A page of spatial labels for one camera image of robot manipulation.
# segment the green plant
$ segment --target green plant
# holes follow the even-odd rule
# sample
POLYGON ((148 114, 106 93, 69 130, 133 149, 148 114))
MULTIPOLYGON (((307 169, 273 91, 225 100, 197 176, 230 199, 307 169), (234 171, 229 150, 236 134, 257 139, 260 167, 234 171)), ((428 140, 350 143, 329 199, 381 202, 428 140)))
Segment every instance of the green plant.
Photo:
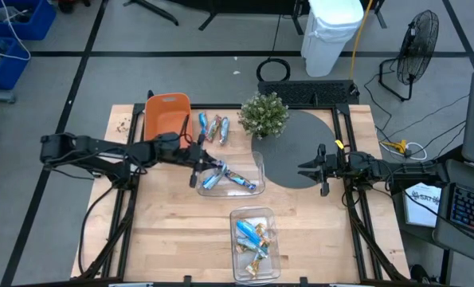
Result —
POLYGON ((259 140, 269 135, 279 137, 288 118, 288 106, 283 105, 276 92, 270 95, 257 93, 242 104, 238 113, 238 123, 247 134, 254 134, 259 140))

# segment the gray floor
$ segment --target gray floor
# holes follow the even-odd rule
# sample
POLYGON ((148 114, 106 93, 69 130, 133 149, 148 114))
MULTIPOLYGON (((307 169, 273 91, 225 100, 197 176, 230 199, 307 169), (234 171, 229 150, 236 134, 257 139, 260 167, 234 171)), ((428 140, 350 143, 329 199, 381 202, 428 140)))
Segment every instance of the gray floor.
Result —
MULTIPOLYGON (((92 7, 76 7, 72 15, 58 14, 44 41, 27 41, 33 51, 83 51, 101 0, 92 7)), ((109 1, 93 51, 237 51, 272 48, 277 16, 218 15, 204 32, 198 31, 208 17, 205 12, 188 10, 169 2, 154 0, 180 21, 180 26, 136 6, 123 7, 109 1)), ((450 0, 474 50, 474 0, 450 0)), ((382 14, 388 29, 381 29, 371 15, 362 34, 359 51, 398 51, 406 25, 416 13, 430 9, 440 19, 439 52, 463 52, 442 0, 386 0, 382 14)), ((307 17, 300 19, 305 25, 307 17)), ((302 37, 292 21, 281 19, 277 50, 300 50, 302 37)), ((351 51, 353 40, 345 50, 351 51)), ((264 57, 91 57, 88 60, 65 131, 93 137, 104 135, 113 104, 143 102, 147 90, 155 93, 185 92, 194 103, 240 103, 257 90, 256 67, 264 57)), ((312 80, 300 57, 284 57, 292 67, 291 80, 312 80)), ((382 58, 360 57, 356 61, 355 82, 361 90, 361 103, 370 104, 376 124, 386 115, 372 104, 363 88, 382 58)), ((0 281, 21 228, 29 201, 41 171, 38 161, 39 138, 54 133, 69 94, 80 58, 35 57, 28 64, 15 93, 16 104, 0 103, 0 281)), ((350 58, 340 58, 331 74, 320 79, 346 79, 350 58)), ((386 133, 423 117, 442 105, 468 93, 472 65, 467 57, 433 58, 425 75, 414 87, 413 99, 400 103, 379 87, 369 85, 375 100, 394 114, 386 133)), ((280 66, 271 64, 264 77, 282 77, 280 66)), ((393 75, 386 79, 403 93, 393 75)), ((425 145, 435 135, 464 119, 466 99, 437 113, 392 140, 406 139, 425 145)), ((434 157, 457 133, 453 131, 427 148, 434 157)), ((461 143, 459 136, 451 147, 461 143)), ((394 160, 384 151, 384 158, 394 160)), ((14 284, 66 280, 69 278, 86 211, 91 184, 51 175, 28 244, 22 255, 14 284)), ((430 274, 440 274, 442 251, 405 234, 410 264, 421 263, 430 274)), ((454 285, 474 286, 474 261, 455 256, 454 285)))

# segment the white trash bin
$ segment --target white trash bin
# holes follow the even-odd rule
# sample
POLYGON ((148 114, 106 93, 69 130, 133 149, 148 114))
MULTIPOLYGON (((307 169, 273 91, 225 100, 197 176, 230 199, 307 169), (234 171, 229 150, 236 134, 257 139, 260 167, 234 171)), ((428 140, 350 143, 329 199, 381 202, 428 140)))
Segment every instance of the white trash bin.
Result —
POLYGON ((308 75, 323 77, 360 27, 364 11, 359 0, 309 0, 309 5, 301 54, 308 75))

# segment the computer keyboard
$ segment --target computer keyboard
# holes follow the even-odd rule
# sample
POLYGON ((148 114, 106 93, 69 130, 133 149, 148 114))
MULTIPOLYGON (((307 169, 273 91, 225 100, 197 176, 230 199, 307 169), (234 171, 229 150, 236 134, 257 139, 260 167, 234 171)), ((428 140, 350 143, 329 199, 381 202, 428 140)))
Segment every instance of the computer keyboard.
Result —
POLYGON ((352 81, 263 81, 258 85, 262 94, 277 92, 285 104, 319 105, 358 104, 358 97, 349 93, 352 81))
POLYGON ((468 187, 454 188, 452 193, 451 221, 474 230, 474 190, 468 187))

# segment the black circular board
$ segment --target black circular board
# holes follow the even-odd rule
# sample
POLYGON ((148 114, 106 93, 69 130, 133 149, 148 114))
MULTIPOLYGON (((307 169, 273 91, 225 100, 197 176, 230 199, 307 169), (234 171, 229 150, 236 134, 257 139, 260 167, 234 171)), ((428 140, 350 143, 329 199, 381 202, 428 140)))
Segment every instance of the black circular board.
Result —
POLYGON ((283 134, 266 136, 259 140, 253 136, 252 150, 263 155, 265 176, 268 180, 287 188, 308 188, 317 183, 297 174, 299 164, 316 157, 320 144, 325 144, 327 154, 337 152, 332 130, 309 112, 288 111, 290 119, 283 134))

